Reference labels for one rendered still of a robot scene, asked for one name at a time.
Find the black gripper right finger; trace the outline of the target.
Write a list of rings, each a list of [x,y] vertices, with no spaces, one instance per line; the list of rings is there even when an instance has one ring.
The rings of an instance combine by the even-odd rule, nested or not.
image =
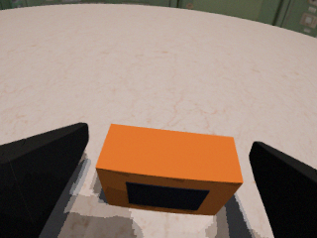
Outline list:
[[[253,142],[251,171],[274,238],[317,238],[317,170]]]

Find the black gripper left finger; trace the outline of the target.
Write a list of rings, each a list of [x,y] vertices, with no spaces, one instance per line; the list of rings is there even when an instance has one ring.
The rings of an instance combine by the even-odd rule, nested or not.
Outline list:
[[[39,238],[84,154],[88,124],[0,146],[0,238]]]

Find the orange block with black square mark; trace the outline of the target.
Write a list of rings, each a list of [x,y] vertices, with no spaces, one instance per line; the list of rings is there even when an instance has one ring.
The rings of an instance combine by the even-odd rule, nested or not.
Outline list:
[[[243,183],[234,143],[111,124],[95,170],[108,205],[213,217]]]

